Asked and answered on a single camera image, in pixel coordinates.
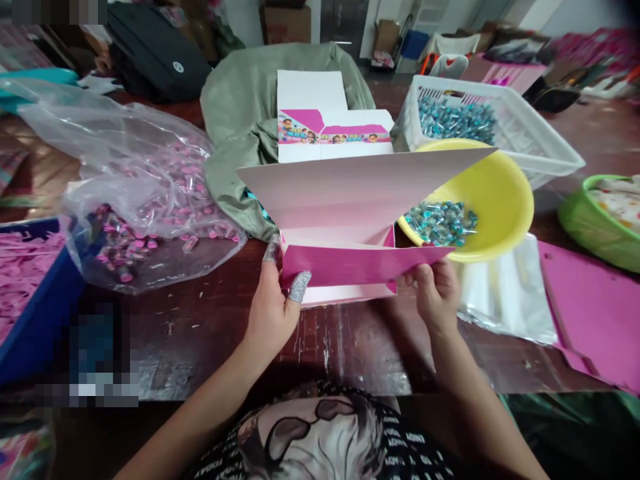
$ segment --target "hand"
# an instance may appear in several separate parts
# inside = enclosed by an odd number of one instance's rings
[[[457,330],[456,312],[460,305],[460,283],[449,260],[442,258],[432,266],[418,265],[404,274],[400,283],[414,285],[418,314],[432,335]]]
[[[260,282],[251,302],[249,324],[243,343],[252,355],[259,355],[265,367],[285,346],[300,318],[300,303],[311,279],[311,272],[294,278],[289,298],[282,294],[275,258],[278,237],[274,235],[262,260]]]

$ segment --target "clear plastic bag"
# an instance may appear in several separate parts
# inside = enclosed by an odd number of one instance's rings
[[[42,140],[82,162],[82,180],[65,192],[61,227],[88,282],[136,294],[206,275],[246,243],[246,234],[207,190],[203,164],[213,145],[192,124],[68,85],[8,79],[1,86],[35,102],[20,107],[22,118]],[[131,281],[123,283],[96,260],[113,241],[95,214],[104,204],[127,227],[122,233],[162,239],[135,263]],[[184,252],[188,237],[200,240]]]

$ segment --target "glittery fingernail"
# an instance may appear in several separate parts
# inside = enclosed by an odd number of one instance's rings
[[[289,298],[294,302],[302,303],[302,298],[304,298],[305,292],[307,291],[309,280],[311,280],[310,271],[298,273],[291,284],[291,289],[289,290]]]
[[[265,256],[262,257],[262,261],[272,261],[275,262],[275,253],[278,250],[278,246],[280,245],[280,238],[275,233],[271,236],[271,240],[267,246],[267,250],[265,252]]]

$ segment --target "cartoon character print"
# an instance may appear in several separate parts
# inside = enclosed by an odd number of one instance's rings
[[[249,479],[374,479],[383,424],[363,397],[316,397],[270,405],[247,419],[238,448]]]

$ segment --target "plastic wrapper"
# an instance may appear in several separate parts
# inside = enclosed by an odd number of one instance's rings
[[[68,85],[11,79],[0,86],[35,102],[20,108],[22,118],[44,141],[82,162],[82,180],[67,186],[60,224],[89,283],[140,293],[206,275],[246,243],[206,188],[203,164],[213,145],[192,124]],[[161,239],[126,283],[96,260],[109,241],[95,215],[104,204],[136,237]],[[197,245],[184,251],[185,238],[194,236]]]
[[[527,234],[516,248],[494,260],[457,263],[456,268],[462,320],[541,345],[558,341],[533,235]]]

